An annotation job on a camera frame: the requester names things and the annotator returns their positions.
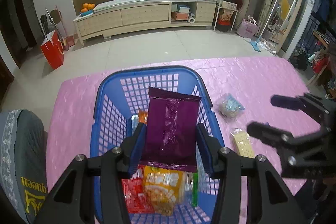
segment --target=pink tablecloth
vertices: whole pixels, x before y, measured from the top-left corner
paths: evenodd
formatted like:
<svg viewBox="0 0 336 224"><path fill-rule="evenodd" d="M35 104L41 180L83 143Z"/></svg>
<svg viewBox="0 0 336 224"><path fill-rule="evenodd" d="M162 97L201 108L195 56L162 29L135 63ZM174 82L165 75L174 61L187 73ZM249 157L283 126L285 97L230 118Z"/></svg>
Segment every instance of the pink tablecloth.
<svg viewBox="0 0 336 224"><path fill-rule="evenodd" d="M245 107L237 120L227 122L214 108L226 146L233 148L231 131L246 128L251 121L268 122L299 136L318 130L319 125L303 112L281 109L270 104L273 94L286 96L308 92L290 63L282 58L216 58L175 61L146 66L184 65L202 77L213 104L230 92ZM90 156L90 135L98 87L114 71L105 71L62 83L53 109L47 144L47 182L51 190L77 154ZM263 154L281 171L275 150L252 138L255 154ZM304 180L285 180L295 194ZM246 217L246 191L242 191L241 221Z"/></svg>

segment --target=pile of oranges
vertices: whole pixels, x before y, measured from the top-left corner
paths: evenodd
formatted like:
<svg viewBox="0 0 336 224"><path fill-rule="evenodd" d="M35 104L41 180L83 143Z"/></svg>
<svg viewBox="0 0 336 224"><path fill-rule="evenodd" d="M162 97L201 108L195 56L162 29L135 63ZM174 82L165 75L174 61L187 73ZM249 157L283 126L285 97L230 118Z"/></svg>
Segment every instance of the pile of oranges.
<svg viewBox="0 0 336 224"><path fill-rule="evenodd" d="M82 10L81 10L81 13L84 13L84 12L87 12L87 11L89 11L89 10L92 10L93 8L95 8L96 7L96 5L95 4L91 4L91 3L84 3L83 4L83 8L82 8Z"/></svg>

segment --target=paper roll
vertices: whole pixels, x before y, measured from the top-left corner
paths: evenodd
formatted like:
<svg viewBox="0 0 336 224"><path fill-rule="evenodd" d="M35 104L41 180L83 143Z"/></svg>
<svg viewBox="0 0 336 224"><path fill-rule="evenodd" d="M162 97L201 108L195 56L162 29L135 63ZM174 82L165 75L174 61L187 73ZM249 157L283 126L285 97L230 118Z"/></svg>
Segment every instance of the paper roll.
<svg viewBox="0 0 336 224"><path fill-rule="evenodd" d="M189 16L189 17L188 17L188 22L191 23L191 24L193 24L193 23L195 22L194 17Z"/></svg>

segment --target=cabinet drawer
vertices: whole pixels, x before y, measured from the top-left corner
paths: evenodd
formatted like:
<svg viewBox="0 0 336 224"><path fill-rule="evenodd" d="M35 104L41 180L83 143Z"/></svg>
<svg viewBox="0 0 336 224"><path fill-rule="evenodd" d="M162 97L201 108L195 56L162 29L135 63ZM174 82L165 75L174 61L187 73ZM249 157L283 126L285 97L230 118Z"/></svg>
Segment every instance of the cabinet drawer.
<svg viewBox="0 0 336 224"><path fill-rule="evenodd" d="M94 15L77 22L81 36L122 26L120 10Z"/></svg>
<svg viewBox="0 0 336 224"><path fill-rule="evenodd" d="M195 22L212 22L215 8L215 3L197 3Z"/></svg>
<svg viewBox="0 0 336 224"><path fill-rule="evenodd" d="M123 25L169 20L169 4L149 5L121 10Z"/></svg>

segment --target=blue plate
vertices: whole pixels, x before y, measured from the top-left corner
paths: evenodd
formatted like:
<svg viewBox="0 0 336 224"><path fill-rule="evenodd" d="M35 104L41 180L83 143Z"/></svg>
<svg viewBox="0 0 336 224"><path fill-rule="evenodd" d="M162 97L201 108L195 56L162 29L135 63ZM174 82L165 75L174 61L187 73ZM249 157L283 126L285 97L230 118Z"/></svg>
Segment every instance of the blue plate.
<svg viewBox="0 0 336 224"><path fill-rule="evenodd" d="M82 17L82 16L89 15L89 14L92 14L92 13L93 13L93 10L89 10L89 11L87 11L87 12L83 12L83 13L81 13L81 17Z"/></svg>

